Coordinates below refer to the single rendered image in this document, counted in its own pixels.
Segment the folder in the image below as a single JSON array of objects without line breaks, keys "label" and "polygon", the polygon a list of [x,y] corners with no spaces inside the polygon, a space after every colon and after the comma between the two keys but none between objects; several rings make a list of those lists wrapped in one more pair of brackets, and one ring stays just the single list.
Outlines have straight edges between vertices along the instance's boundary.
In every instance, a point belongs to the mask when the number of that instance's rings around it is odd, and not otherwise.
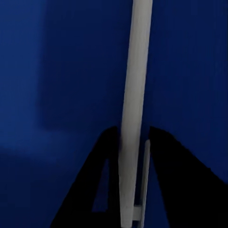
[{"label": "folder", "polygon": [[[0,0],[0,228],[49,228],[113,126],[119,157],[133,1]],[[228,0],[153,0],[150,25],[134,205],[150,126],[228,185]],[[169,228],[149,160],[143,228]]]}]

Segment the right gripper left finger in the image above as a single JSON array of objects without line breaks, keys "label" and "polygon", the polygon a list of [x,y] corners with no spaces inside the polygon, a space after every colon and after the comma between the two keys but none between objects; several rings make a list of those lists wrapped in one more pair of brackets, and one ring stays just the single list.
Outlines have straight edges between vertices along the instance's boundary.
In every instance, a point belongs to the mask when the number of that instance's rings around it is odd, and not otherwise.
[{"label": "right gripper left finger", "polygon": [[[108,156],[107,210],[92,212]],[[116,126],[100,134],[49,228],[121,228]]]}]

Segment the pen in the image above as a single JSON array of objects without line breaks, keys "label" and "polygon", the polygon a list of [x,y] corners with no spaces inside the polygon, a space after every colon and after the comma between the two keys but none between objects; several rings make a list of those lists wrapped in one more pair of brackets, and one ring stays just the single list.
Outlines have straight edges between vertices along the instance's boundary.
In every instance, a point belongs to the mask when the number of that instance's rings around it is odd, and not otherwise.
[{"label": "pen", "polygon": [[123,95],[123,114],[118,157],[121,228],[131,228],[132,221],[143,228],[150,145],[144,144],[140,205],[134,205],[137,183],[143,97],[149,47],[151,8],[153,0],[134,0],[127,53]]}]

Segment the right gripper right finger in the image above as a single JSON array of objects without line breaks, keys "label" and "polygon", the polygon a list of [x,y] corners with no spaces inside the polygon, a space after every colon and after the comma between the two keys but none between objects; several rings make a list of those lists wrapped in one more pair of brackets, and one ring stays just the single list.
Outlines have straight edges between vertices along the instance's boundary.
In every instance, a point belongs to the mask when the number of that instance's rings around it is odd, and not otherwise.
[{"label": "right gripper right finger", "polygon": [[169,228],[228,228],[228,185],[165,130],[149,140]]}]

